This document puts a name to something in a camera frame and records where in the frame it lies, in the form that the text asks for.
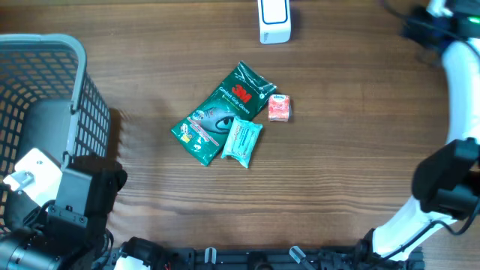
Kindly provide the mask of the green 3M gloves packet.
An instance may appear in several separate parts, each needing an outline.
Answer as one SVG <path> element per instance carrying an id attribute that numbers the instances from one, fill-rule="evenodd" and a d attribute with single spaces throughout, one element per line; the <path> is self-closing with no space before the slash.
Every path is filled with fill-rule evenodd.
<path id="1" fill-rule="evenodd" d="M 224 147 L 234 119 L 253 120 L 276 89 L 241 61 L 171 132 L 187 152 L 208 166 Z"/>

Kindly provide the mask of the teal wet wipes pack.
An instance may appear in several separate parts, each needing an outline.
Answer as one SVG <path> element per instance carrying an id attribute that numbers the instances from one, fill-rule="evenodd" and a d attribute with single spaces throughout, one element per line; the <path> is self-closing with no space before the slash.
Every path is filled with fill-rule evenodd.
<path id="1" fill-rule="evenodd" d="M 227 157 L 234 158 L 244 168 L 248 168 L 251 155 L 262 129 L 262 124 L 256 124 L 236 116 L 220 157 L 222 159 Z"/>

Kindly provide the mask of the orange tissue pack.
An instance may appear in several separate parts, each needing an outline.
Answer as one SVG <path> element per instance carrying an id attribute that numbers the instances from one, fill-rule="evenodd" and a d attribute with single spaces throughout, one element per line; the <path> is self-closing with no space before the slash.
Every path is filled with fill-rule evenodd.
<path id="1" fill-rule="evenodd" d="M 273 94 L 268 99 L 268 120 L 270 122 L 288 122 L 290 116 L 290 96 Z"/>

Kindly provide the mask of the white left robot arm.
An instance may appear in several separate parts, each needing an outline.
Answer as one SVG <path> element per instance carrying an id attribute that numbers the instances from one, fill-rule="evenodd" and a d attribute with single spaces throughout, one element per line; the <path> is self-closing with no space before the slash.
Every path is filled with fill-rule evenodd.
<path id="1" fill-rule="evenodd" d="M 128 174 L 114 160 L 78 157 L 53 178 L 42 172 L 40 208 L 1 240 L 2 269 L 164 269 L 164 249 L 133 237 L 113 250 L 107 229 Z"/>

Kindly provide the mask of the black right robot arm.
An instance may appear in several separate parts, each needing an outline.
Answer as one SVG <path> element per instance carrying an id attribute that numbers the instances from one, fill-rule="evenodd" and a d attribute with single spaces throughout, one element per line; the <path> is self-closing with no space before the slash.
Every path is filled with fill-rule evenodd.
<path id="1" fill-rule="evenodd" d="M 438 230 L 461 236 L 479 216 L 479 2 L 430 1 L 408 14 L 380 4 L 402 21 L 405 38 L 438 57 L 448 83 L 448 134 L 416 167 L 406 203 L 357 244 L 352 267 L 413 269 L 422 242 Z"/>

